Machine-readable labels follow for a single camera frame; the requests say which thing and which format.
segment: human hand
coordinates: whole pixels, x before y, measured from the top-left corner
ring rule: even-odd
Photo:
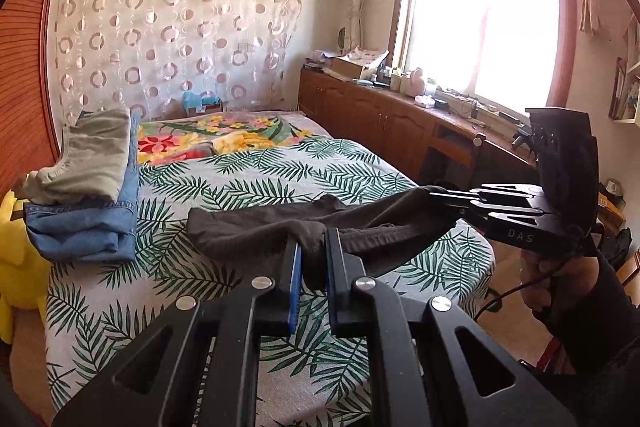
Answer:
[[[527,250],[520,252],[520,279],[529,282],[560,266],[559,261],[542,260],[540,256]],[[552,306],[552,317],[574,308],[586,297],[598,280],[598,260],[596,257],[574,257],[552,276],[556,281],[555,294],[549,291],[551,278],[521,290],[524,303],[535,312]]]

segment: bed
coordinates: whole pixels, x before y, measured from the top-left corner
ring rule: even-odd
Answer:
[[[209,147],[238,130],[271,136],[271,144],[249,139],[223,153]],[[167,136],[174,139],[158,144]],[[184,136],[191,138],[180,142]],[[152,137],[160,138],[155,147],[148,145]],[[146,163],[140,166],[136,260],[52,268],[45,330],[56,409],[179,296],[216,299],[250,281],[233,266],[194,251],[185,232],[192,206],[229,210],[309,201],[325,193],[344,203],[365,203],[415,186],[363,146],[333,139],[298,114],[149,123],[141,126],[138,141],[139,159]],[[176,151],[169,142],[188,146]],[[197,151],[196,157],[180,158],[189,151]],[[484,238],[459,221],[428,250],[379,279],[413,298],[449,295],[473,313],[494,262]],[[295,334],[263,340],[256,425],[341,425],[369,412],[366,343],[334,339],[328,329],[323,293],[303,287]]]

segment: yellow plush toy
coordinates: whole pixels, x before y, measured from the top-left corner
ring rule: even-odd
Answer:
[[[0,204],[0,339],[7,344],[14,339],[12,307],[38,309],[44,323],[51,268],[29,242],[24,220],[11,221],[13,212],[22,210],[23,204],[12,191]]]

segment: metal pivot bolt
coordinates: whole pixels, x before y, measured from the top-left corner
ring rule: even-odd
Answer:
[[[265,277],[264,275],[258,275],[258,277],[251,281],[251,286],[253,286],[257,290],[264,290],[272,284],[273,281],[269,277]]]
[[[183,295],[175,301],[175,307],[183,312],[190,310],[196,305],[196,299],[191,297],[191,295]]]
[[[446,297],[439,295],[431,299],[431,307],[439,312],[448,312],[451,309],[451,301]]]
[[[368,291],[372,290],[376,285],[376,280],[372,277],[358,277],[355,282],[356,288]]]

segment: wall covering with circle pattern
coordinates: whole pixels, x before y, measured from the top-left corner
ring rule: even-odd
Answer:
[[[225,110],[277,108],[301,0],[52,0],[52,113],[140,107],[179,115],[182,94],[215,93]]]

